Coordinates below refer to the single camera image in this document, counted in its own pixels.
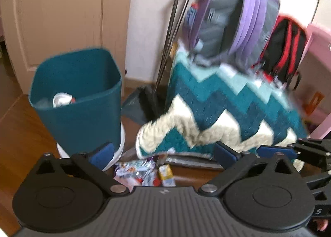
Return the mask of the yellow juice carton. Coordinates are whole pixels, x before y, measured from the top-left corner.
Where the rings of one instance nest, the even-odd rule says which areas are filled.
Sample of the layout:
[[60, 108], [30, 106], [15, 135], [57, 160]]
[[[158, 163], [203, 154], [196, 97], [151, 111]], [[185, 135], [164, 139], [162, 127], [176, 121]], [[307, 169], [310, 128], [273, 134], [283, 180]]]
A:
[[174, 180], [174, 176], [170, 165], [162, 165], [158, 168], [159, 176], [164, 187], [175, 187], [176, 182]]

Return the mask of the beige wooden door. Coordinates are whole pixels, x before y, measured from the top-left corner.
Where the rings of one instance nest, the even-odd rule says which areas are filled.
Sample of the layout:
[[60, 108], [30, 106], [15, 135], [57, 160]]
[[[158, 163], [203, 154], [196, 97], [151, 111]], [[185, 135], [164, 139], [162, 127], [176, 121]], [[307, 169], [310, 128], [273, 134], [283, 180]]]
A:
[[125, 71], [131, 0], [1, 0], [5, 43], [16, 79], [28, 94], [45, 59], [88, 47], [109, 50]]

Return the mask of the black red backpack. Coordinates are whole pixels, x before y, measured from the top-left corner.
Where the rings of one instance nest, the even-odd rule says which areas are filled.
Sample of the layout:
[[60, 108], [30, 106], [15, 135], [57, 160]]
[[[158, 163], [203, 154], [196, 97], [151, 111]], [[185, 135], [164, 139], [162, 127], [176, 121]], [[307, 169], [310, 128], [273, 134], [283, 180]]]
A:
[[261, 73], [267, 82], [289, 88], [295, 77], [296, 90], [301, 74], [298, 71], [308, 36], [306, 28], [295, 18], [280, 14], [258, 62], [252, 67]]

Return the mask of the teal plastic trash bin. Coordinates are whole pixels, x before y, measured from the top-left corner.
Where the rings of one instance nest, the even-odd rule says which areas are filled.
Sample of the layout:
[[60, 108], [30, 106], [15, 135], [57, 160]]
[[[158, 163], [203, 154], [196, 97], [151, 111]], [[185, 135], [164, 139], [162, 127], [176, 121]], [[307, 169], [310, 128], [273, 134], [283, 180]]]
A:
[[[29, 102], [55, 139], [62, 158], [112, 143], [114, 153], [106, 157], [106, 171], [124, 149], [121, 89], [121, 73], [111, 53], [88, 48], [42, 62], [32, 81]], [[57, 93], [70, 94], [76, 102], [54, 108]]]

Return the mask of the white purple snack wrapper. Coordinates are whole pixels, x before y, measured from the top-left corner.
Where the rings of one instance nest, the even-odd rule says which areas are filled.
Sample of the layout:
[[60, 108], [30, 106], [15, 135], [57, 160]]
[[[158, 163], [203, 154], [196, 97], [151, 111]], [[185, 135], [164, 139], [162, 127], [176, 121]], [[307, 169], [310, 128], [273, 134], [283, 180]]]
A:
[[114, 176], [136, 175], [143, 181], [141, 186], [158, 187], [161, 180], [158, 177], [156, 162], [153, 159], [131, 160], [115, 165]]

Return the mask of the pink cloth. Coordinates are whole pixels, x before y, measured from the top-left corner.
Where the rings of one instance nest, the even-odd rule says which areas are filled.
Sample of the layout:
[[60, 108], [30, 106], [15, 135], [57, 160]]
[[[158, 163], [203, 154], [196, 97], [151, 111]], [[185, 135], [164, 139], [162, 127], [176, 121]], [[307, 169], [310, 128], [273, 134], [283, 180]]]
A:
[[137, 177], [136, 175], [129, 175], [129, 176], [114, 176], [114, 180], [118, 181], [120, 184], [124, 185], [129, 189], [131, 192], [134, 187], [141, 186], [142, 179]]

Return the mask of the teal white zigzag quilt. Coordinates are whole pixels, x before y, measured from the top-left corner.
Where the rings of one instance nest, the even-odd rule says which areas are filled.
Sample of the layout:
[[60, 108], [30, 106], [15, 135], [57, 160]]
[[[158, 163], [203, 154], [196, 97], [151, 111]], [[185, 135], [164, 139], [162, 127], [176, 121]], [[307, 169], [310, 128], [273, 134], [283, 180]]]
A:
[[286, 146], [307, 137], [284, 90], [222, 64], [194, 65], [184, 47], [173, 60], [164, 113], [136, 136], [139, 158], [174, 154], [210, 159], [221, 141], [238, 152]]

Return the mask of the purple grey backpack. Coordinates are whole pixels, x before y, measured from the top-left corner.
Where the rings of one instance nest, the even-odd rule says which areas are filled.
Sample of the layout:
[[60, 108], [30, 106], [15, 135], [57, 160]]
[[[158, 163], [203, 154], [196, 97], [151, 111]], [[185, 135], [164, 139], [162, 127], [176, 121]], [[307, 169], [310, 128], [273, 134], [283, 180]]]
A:
[[202, 67], [228, 63], [251, 74], [279, 8], [279, 0], [198, 0], [183, 25], [191, 61]]

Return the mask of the pink furniture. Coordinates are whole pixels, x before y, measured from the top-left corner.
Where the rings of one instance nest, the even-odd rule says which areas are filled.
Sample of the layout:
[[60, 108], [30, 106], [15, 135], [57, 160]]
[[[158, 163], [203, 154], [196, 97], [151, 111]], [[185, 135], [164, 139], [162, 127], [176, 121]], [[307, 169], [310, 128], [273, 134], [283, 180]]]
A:
[[307, 26], [308, 41], [303, 52], [299, 72], [302, 75], [295, 97], [300, 107], [315, 102], [315, 95], [323, 96], [311, 114], [303, 116], [317, 124], [312, 138], [324, 138], [330, 133], [330, 30], [316, 24]]

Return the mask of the black dustpan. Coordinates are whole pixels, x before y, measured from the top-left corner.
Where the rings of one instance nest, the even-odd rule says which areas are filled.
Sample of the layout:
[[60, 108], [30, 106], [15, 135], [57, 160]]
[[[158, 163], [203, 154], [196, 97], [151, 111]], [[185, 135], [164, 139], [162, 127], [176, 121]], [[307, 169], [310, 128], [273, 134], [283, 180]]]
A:
[[140, 86], [122, 103], [121, 114], [140, 125], [155, 121], [164, 113], [166, 95], [165, 86], [156, 92], [152, 85]]

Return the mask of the black metal poles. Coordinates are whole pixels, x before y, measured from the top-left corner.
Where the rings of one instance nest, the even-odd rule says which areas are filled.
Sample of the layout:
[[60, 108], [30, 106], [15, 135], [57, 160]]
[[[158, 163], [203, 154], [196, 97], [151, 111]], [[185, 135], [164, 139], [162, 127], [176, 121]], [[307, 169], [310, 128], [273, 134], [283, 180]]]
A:
[[177, 20], [176, 20], [176, 13], [177, 13], [179, 0], [174, 0], [174, 2], [173, 2], [172, 11], [170, 14], [169, 24], [168, 24], [168, 28], [167, 28], [167, 34], [166, 34], [165, 43], [164, 43], [164, 48], [163, 48], [163, 52], [162, 52], [161, 64], [159, 67], [158, 76], [157, 76], [157, 80], [156, 80], [155, 87], [154, 87], [154, 92], [157, 91], [159, 84], [161, 83], [161, 79], [162, 79], [162, 76], [164, 73], [164, 69], [166, 67], [168, 56], [170, 55], [173, 41], [177, 36], [177, 33], [179, 31], [179, 28], [180, 28], [183, 18], [185, 16], [185, 12], [186, 12], [189, 1], [190, 0], [184, 1], [183, 7], [180, 11], [180, 14], [179, 14], [179, 17], [177, 18]]

